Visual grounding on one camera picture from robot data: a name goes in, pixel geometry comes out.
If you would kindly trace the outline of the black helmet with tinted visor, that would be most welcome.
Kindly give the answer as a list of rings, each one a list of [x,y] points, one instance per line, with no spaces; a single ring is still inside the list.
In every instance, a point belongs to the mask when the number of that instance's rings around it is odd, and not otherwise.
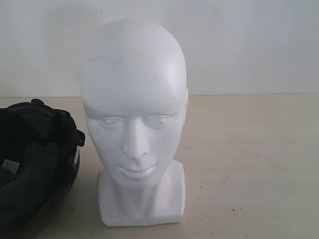
[[[0,111],[0,221],[38,212],[68,191],[79,169],[86,136],[70,112],[39,99]]]

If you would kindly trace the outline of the white mannequin head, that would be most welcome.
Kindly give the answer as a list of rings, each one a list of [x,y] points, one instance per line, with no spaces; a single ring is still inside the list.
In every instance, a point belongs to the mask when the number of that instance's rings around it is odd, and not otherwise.
[[[174,156],[188,89],[178,41],[151,21],[112,21],[90,39],[78,78],[88,131],[104,166],[97,176],[103,223],[179,222],[186,186]]]

